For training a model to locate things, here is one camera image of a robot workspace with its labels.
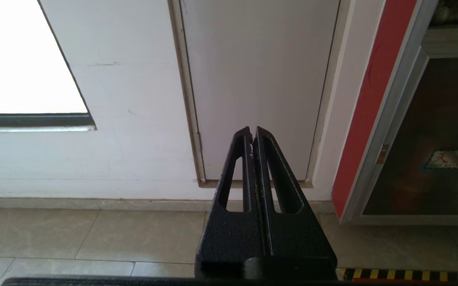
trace textured black surface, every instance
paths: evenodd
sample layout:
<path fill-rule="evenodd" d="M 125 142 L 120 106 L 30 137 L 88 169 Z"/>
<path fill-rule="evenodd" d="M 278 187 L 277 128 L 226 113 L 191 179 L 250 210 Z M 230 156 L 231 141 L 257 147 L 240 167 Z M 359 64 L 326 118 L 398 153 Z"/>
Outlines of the textured black surface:
<path fill-rule="evenodd" d="M 422 281 L 422 285 L 458 285 L 456 281 Z M 314 281 L 274 279 L 187 279 L 163 277 L 63 277 L 63 278 L 10 278 L 2 286 L 307 286 L 307 285 L 418 285 L 418 281 Z"/>
<path fill-rule="evenodd" d="M 248 127 L 233 137 L 196 255 L 196 277 L 241 277 L 245 260 L 262 255 L 251 144 Z M 229 212 L 227 199 L 235 163 L 240 157 L 244 212 Z"/>
<path fill-rule="evenodd" d="M 225 207 L 243 157 L 243 213 Z M 281 213 L 275 212 L 272 174 Z M 336 280 L 337 258 L 273 135 L 233 137 L 196 256 L 196 278 Z"/>

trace sticker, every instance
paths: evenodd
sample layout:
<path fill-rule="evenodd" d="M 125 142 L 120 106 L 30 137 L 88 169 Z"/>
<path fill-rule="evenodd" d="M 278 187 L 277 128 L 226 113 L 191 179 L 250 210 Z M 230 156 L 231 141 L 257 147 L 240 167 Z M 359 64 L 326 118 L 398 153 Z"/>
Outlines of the sticker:
<path fill-rule="evenodd" d="M 456 151 L 434 151 L 427 163 L 427 168 L 448 169 L 458 168 L 458 150 Z"/>

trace beige tiled floor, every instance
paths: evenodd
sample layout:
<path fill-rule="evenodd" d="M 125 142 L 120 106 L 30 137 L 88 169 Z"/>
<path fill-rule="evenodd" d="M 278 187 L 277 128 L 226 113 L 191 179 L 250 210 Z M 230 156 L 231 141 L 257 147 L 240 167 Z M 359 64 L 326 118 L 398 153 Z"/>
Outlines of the beige tiled floor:
<path fill-rule="evenodd" d="M 317 214 L 340 267 L 458 271 L 458 227 L 340 226 Z M 0 284 L 33 275 L 193 277 L 205 212 L 0 210 Z"/>

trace white door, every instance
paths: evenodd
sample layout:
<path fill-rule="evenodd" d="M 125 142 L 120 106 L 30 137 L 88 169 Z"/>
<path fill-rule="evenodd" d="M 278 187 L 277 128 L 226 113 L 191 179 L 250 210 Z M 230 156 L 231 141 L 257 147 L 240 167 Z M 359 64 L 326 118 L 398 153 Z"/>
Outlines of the white door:
<path fill-rule="evenodd" d="M 334 0 L 182 2 L 206 179 L 219 179 L 233 133 L 259 125 L 305 180 L 337 10 Z"/>

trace window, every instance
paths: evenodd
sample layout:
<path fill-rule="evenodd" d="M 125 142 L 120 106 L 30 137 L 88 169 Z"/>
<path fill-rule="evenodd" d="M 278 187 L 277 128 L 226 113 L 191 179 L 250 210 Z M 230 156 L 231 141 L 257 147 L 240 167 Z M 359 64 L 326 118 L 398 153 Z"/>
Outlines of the window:
<path fill-rule="evenodd" d="M 0 126 L 93 124 L 40 3 L 0 0 Z"/>

